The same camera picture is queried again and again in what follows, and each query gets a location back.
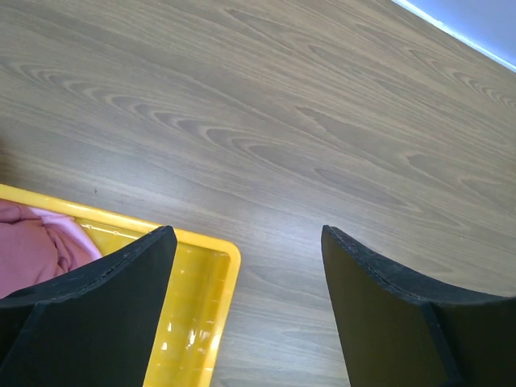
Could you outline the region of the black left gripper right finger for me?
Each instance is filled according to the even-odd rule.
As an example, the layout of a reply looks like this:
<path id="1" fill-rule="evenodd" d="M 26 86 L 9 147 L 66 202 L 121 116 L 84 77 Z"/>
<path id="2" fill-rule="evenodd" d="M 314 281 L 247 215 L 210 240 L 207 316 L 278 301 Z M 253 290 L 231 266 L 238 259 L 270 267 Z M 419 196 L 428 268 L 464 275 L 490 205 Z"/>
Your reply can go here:
<path id="1" fill-rule="evenodd" d="M 321 246 L 351 385 L 514 385 L 514 298 L 438 281 L 336 227 Z"/>

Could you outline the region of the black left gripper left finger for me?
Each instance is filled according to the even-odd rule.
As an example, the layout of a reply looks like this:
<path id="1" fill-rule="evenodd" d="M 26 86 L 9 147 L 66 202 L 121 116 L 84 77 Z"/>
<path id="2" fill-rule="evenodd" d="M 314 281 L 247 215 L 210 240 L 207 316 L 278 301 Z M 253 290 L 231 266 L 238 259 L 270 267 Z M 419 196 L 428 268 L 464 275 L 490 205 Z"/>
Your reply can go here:
<path id="1" fill-rule="evenodd" d="M 1 300 L 3 386 L 141 386 L 177 237 L 158 227 Z"/>

